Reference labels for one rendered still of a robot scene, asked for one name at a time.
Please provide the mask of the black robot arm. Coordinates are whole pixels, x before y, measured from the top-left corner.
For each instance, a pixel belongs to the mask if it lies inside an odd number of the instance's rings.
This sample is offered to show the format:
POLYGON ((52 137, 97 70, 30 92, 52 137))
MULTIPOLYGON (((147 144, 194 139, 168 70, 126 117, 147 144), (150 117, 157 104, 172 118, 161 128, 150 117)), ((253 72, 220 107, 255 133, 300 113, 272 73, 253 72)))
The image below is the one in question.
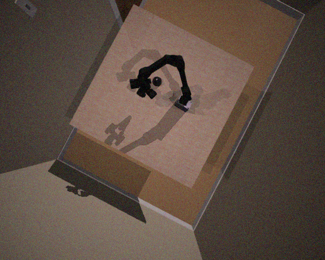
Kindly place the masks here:
POLYGON ((189 86, 187 85, 187 80, 185 75, 185 62, 181 55, 166 54, 162 58, 152 63, 150 66, 139 69, 139 74, 137 76, 137 79, 129 80, 131 89, 139 88, 137 94, 140 97, 144 98, 146 96, 147 91, 142 89, 142 87, 147 88, 151 83, 151 79, 148 79, 150 75, 166 64, 170 64, 174 67, 177 67, 179 71, 180 78, 183 84, 183 86, 181 87, 181 91, 183 95, 179 99, 179 103, 186 106, 188 101, 192 100, 192 98, 191 98, 191 91, 189 89, 189 86), (142 87, 140 85, 142 85, 142 87))

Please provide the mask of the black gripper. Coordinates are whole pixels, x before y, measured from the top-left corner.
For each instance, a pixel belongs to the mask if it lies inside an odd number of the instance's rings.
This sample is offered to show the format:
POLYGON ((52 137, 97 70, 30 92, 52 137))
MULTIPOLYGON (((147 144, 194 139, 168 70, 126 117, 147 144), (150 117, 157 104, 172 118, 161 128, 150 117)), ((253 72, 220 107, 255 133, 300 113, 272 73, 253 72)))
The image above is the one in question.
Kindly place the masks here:
MULTIPOLYGON (((142 87, 142 85, 140 85, 141 87, 142 87)), ((149 86, 147 87, 147 88, 143 88, 142 87, 142 89, 144 89, 144 90, 146 90, 147 91, 147 95, 151 98, 151 99, 153 99, 156 95, 157 95, 157 93, 153 90, 153 89, 150 89, 151 88, 151 86, 150 86, 150 84, 149 84, 149 86)))

